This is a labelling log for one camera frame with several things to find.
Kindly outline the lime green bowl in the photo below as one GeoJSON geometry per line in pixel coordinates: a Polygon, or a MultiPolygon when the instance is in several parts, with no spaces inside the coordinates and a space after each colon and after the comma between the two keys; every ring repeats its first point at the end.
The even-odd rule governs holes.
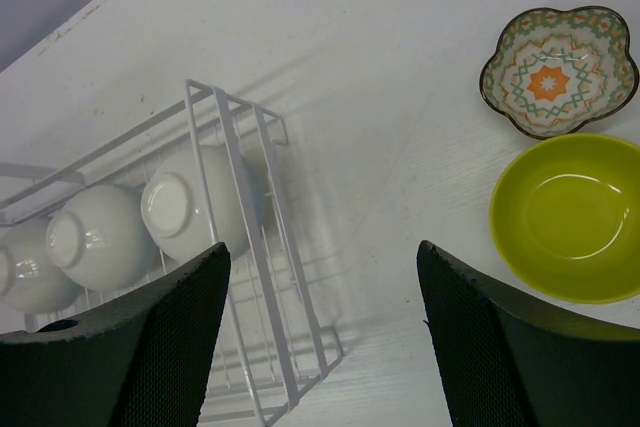
{"type": "Polygon", "coordinates": [[[609,303],[639,293],[639,147],[603,134],[542,141],[492,192],[494,245],[541,293],[609,303]]]}

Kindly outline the patterned flower-shaped bowl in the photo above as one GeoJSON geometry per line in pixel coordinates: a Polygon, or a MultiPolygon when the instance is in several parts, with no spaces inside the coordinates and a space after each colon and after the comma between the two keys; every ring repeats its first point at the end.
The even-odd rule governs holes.
{"type": "Polygon", "coordinates": [[[530,138],[574,133],[635,96],[630,43],[628,23],[608,7],[526,10],[501,31],[480,73],[480,95],[530,138]]]}

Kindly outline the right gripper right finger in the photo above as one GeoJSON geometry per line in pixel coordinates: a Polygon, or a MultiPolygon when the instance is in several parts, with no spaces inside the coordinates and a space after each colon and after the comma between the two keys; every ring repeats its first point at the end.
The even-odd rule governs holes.
{"type": "Polygon", "coordinates": [[[417,274],[453,425],[638,425],[638,330],[547,303],[428,241],[417,274]]]}

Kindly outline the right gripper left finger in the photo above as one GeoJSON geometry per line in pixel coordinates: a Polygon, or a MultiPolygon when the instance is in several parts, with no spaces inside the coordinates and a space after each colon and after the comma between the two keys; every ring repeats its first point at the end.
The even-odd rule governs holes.
{"type": "Polygon", "coordinates": [[[230,273],[217,243],[103,305],[3,334],[2,425],[197,425],[230,273]]]}

